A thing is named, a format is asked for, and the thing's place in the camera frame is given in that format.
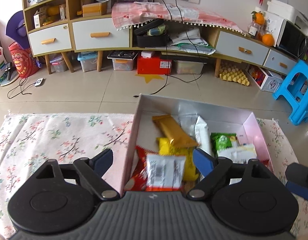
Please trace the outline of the yellow snack packet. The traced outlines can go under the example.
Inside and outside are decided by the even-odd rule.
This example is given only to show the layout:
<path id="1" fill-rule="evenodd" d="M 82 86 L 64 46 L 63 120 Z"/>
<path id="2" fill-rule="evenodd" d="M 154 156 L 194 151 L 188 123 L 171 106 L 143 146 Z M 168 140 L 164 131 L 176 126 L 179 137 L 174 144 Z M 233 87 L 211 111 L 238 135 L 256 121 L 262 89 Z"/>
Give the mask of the yellow snack packet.
<path id="1" fill-rule="evenodd" d="M 175 161 L 181 163 L 183 168 L 183 181 L 196 181 L 198 179 L 198 172 L 193 161 L 194 147 L 176 148 L 172 146 L 168 138 L 156 138 L 158 143 L 158 153 L 161 156 L 173 157 Z"/>

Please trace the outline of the green chips packet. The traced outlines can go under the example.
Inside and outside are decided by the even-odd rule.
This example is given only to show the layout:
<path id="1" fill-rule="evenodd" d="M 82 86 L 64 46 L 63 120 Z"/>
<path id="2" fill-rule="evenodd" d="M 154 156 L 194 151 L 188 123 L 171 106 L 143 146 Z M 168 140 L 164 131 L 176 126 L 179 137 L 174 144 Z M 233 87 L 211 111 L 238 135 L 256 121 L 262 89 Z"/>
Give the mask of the green chips packet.
<path id="1" fill-rule="evenodd" d="M 213 132 L 210 135 L 210 140 L 215 155 L 218 155 L 218 153 L 227 148 L 238 146 L 236 133 Z"/>

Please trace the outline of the silver cracker packet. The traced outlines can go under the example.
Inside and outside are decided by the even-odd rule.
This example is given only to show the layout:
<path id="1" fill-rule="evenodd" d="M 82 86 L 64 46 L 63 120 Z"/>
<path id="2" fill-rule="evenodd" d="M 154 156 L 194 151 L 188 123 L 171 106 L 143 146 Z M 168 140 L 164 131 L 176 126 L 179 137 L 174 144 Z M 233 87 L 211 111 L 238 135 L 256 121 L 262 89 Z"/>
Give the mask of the silver cracker packet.
<path id="1" fill-rule="evenodd" d="M 201 116 L 198 116 L 194 130 L 198 147 L 207 154 L 213 156 L 208 124 Z"/>

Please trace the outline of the gold brown bar packet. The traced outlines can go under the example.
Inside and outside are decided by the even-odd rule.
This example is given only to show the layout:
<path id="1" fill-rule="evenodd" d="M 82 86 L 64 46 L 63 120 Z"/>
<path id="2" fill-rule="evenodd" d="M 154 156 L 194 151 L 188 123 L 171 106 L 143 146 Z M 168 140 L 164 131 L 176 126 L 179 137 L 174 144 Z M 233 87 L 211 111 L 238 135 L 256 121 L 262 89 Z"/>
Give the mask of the gold brown bar packet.
<path id="1" fill-rule="evenodd" d="M 171 115 L 153 116 L 152 121 L 169 139 L 171 146 L 174 146 L 175 148 L 198 146 L 198 143 L 185 133 L 180 124 Z"/>

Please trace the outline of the white red small packet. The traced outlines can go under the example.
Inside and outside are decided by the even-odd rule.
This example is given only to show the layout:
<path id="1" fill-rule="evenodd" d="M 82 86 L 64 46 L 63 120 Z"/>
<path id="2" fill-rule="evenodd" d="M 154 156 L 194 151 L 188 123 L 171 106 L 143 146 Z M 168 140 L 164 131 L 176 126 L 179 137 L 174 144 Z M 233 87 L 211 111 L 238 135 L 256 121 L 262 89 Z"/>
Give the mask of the white red small packet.
<path id="1" fill-rule="evenodd" d="M 146 191 L 178 191 L 181 188 L 183 168 L 173 157 L 148 154 L 146 169 Z"/>

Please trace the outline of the red snack packet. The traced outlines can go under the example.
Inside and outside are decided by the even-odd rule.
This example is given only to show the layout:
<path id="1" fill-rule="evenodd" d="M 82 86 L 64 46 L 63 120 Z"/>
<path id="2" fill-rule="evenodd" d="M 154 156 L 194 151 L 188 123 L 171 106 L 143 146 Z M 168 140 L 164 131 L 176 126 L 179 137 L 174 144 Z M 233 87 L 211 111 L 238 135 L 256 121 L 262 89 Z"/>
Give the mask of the red snack packet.
<path id="1" fill-rule="evenodd" d="M 146 157 L 147 152 L 143 148 L 136 146 L 136 153 L 138 161 L 133 173 L 126 183 L 125 191 L 145 191 L 147 184 L 147 169 L 146 169 Z"/>

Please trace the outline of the clear white bread packet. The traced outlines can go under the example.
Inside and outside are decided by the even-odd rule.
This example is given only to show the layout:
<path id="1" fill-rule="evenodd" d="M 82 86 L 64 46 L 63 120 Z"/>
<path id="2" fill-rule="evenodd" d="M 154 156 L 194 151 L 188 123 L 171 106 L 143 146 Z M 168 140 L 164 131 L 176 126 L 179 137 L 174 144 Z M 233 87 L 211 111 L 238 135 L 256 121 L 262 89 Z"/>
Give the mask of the clear white bread packet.
<path id="1" fill-rule="evenodd" d="M 233 162 L 256 159 L 257 152 L 253 144 L 227 148 L 218 152 L 218 157 L 231 159 Z"/>

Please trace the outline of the floral table cloth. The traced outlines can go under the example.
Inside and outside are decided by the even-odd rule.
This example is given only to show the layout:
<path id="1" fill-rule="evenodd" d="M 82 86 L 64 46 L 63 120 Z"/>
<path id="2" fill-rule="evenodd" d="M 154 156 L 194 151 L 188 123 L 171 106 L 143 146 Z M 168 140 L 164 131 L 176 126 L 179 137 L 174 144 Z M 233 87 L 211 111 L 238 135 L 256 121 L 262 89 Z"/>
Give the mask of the floral table cloth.
<path id="1" fill-rule="evenodd" d="M 132 123 L 131 114 L 7 115 L 0 128 L 0 234 L 6 238 L 14 234 L 7 204 L 46 160 L 71 163 L 111 148 L 115 157 L 112 173 L 118 174 L 123 168 Z"/>

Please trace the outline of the white patterned storage box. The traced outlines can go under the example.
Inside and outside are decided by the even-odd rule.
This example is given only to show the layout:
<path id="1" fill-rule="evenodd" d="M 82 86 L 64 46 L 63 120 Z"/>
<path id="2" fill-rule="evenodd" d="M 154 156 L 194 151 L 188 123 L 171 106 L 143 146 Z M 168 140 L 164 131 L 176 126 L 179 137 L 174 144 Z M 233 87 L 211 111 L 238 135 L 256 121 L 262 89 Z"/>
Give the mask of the white patterned storage box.
<path id="1" fill-rule="evenodd" d="M 252 64 L 247 67 L 247 73 L 255 81 L 259 89 L 265 92 L 275 93 L 283 82 L 280 74 Z"/>

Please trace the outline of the clear storage bin blue lid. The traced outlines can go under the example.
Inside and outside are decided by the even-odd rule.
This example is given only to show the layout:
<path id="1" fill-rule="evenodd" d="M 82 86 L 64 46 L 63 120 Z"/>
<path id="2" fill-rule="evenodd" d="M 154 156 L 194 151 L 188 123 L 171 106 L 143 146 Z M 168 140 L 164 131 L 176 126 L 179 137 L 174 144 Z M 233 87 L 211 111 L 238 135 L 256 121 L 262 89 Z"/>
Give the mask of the clear storage bin blue lid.
<path id="1" fill-rule="evenodd" d="M 97 69 L 98 54 L 96 51 L 78 53 L 77 60 L 81 64 L 83 72 L 90 72 Z"/>

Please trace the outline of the clear bin under cabinet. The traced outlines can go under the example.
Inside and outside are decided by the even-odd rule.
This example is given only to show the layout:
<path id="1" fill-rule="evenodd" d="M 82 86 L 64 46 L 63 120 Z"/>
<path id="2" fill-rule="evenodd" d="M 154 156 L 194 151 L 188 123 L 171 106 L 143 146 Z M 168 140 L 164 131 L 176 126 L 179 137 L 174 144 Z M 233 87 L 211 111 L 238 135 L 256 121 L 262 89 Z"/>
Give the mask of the clear bin under cabinet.
<path id="1" fill-rule="evenodd" d="M 112 60 L 114 70 L 132 71 L 137 55 L 136 50 L 113 50 L 107 55 L 107 59 Z"/>

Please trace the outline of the red shoe box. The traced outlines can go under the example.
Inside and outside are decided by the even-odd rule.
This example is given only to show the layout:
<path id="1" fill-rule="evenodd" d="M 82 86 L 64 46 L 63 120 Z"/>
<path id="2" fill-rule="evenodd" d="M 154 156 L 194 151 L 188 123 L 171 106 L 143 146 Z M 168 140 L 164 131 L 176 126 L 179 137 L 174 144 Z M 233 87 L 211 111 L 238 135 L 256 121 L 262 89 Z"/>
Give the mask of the red shoe box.
<path id="1" fill-rule="evenodd" d="M 171 60 L 161 60 L 160 56 L 151 58 L 138 56 L 137 58 L 137 74 L 170 75 L 171 66 Z"/>

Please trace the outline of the orange fruit lower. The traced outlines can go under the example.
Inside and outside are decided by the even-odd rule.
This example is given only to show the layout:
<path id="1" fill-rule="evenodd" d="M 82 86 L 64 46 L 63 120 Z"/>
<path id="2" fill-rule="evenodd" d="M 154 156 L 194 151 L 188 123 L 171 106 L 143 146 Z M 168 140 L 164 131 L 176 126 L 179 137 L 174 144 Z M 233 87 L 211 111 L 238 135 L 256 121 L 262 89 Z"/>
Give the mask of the orange fruit lower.
<path id="1" fill-rule="evenodd" d="M 274 46 L 275 40 L 273 38 L 273 35 L 271 35 L 270 33 L 264 34 L 262 36 L 262 43 L 265 44 L 268 47 Z"/>

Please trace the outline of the wooden tv cabinet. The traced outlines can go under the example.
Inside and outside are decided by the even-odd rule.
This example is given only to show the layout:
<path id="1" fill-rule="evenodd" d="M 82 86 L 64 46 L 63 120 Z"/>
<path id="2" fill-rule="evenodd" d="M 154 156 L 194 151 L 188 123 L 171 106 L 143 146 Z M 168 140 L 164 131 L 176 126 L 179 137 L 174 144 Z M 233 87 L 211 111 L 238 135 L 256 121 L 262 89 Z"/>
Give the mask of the wooden tv cabinet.
<path id="1" fill-rule="evenodd" d="M 282 75 L 287 75 L 296 64 L 293 58 L 252 39 L 233 22 L 211 12 L 162 3 L 117 3 L 109 14 L 78 17 L 79 7 L 80 0 L 23 5 L 34 56 L 129 49 L 206 58 L 207 53 L 198 47 L 181 49 L 171 43 L 178 32 L 197 28 L 217 61 L 244 62 Z"/>

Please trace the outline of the orange fruit upper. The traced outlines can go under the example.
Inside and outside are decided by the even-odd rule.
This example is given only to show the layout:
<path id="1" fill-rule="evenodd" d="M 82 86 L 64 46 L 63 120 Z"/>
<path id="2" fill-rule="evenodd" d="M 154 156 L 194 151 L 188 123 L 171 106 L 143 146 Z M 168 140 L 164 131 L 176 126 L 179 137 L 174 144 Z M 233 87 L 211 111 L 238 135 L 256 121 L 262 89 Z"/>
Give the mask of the orange fruit upper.
<path id="1" fill-rule="evenodd" d="M 257 12 L 257 11 L 252 11 L 252 20 L 254 23 L 258 24 L 258 25 L 264 25 L 266 20 L 264 18 L 264 15 L 262 14 L 262 12 Z"/>

